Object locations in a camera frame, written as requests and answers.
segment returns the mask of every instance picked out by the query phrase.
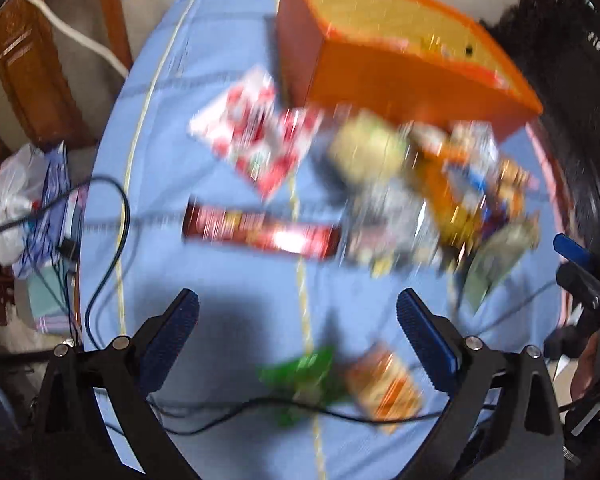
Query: orange box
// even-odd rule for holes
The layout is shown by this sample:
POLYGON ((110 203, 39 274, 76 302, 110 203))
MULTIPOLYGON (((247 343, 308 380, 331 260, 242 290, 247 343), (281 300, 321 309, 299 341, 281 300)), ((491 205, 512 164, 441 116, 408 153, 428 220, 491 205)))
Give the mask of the orange box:
POLYGON ((542 112, 490 35, 436 0, 280 0, 276 30, 293 106, 352 104, 396 124, 490 121, 498 140, 542 112))

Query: red and white snack package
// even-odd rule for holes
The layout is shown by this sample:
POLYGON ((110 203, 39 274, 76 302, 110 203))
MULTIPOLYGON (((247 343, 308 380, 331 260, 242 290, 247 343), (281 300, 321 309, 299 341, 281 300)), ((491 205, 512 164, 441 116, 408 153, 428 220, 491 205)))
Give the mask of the red and white snack package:
POLYGON ((274 111, 272 77, 256 66, 189 121, 203 139, 269 200, 309 151, 323 113, 310 108, 274 111))

